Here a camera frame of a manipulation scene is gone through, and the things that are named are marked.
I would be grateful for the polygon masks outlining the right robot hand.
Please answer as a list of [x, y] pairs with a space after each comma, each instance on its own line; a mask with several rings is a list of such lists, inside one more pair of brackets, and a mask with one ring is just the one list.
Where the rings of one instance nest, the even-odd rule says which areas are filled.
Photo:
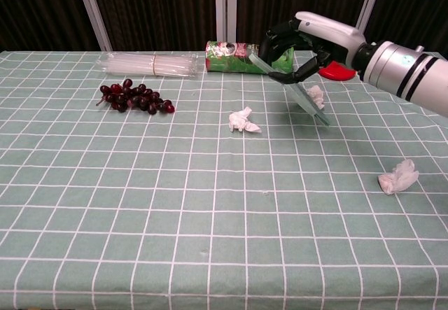
[[356, 55], [365, 45], [365, 37], [357, 28], [315, 13], [300, 11], [293, 19], [266, 32], [258, 56], [271, 64], [289, 48], [314, 52], [315, 55], [295, 72], [268, 73], [273, 80], [288, 85], [306, 80], [331, 62], [354, 69]]

